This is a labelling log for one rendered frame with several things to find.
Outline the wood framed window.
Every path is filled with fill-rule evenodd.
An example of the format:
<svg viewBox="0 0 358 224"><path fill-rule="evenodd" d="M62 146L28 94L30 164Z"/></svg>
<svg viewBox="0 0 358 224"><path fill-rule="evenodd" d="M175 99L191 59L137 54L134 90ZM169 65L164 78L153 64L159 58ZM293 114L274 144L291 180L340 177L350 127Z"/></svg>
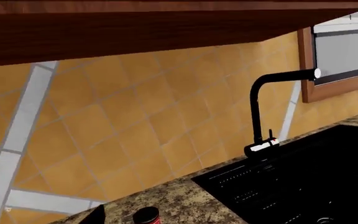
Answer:
<svg viewBox="0 0 358 224"><path fill-rule="evenodd" d="M305 103L358 90L358 12L297 32L301 68L321 76L301 83Z"/></svg>

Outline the dark wood wall cabinet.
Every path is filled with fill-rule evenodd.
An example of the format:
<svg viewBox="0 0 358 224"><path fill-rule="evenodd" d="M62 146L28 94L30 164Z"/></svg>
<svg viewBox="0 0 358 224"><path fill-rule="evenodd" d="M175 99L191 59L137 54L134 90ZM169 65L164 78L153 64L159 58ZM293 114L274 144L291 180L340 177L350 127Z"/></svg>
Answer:
<svg viewBox="0 0 358 224"><path fill-rule="evenodd" d="M358 0L0 0L0 66L261 42Z"/></svg>

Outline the dark can with red label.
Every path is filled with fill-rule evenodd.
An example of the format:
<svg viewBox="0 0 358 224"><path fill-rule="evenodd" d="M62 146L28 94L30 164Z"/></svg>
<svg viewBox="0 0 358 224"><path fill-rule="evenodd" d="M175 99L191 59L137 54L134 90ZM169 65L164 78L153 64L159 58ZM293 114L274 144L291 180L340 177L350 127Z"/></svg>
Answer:
<svg viewBox="0 0 358 224"><path fill-rule="evenodd" d="M134 224L161 224L159 210L156 207L144 207L132 216Z"/></svg>

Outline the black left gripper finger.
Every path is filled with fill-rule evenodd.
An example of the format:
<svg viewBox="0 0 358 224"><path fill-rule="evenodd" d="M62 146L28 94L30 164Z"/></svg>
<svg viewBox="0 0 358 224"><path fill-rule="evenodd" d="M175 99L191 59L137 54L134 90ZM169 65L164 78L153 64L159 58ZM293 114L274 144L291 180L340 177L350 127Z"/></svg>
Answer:
<svg viewBox="0 0 358 224"><path fill-rule="evenodd" d="M104 222L105 222L104 205L99 205L81 221L81 224L104 224Z"/></svg>

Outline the black kitchen sink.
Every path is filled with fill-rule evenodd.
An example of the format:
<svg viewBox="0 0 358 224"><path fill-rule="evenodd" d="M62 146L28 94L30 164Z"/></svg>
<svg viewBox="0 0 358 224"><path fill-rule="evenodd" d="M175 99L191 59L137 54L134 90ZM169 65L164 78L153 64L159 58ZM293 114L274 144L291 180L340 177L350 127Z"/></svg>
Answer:
<svg viewBox="0 0 358 224"><path fill-rule="evenodd" d="M333 126L193 181L248 224L358 224L358 126Z"/></svg>

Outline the black kitchen faucet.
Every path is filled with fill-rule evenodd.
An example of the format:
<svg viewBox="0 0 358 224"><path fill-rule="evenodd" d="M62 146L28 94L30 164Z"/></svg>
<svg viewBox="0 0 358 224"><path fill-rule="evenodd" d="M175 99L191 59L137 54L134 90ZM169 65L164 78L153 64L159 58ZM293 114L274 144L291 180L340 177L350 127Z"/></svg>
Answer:
<svg viewBox="0 0 358 224"><path fill-rule="evenodd" d="M262 75L253 83L250 89L250 111L252 118L252 128L254 134L254 143L244 147L244 154L248 158L258 160L266 160L276 152L276 148L280 146L280 142L273 136L273 132L269 130L267 139L262 137L262 127L259 110L259 91L262 85L266 83L276 82L292 82L298 80L315 81L321 77L321 70L319 68L312 68L307 70L295 70L291 72L281 72L274 74Z"/></svg>

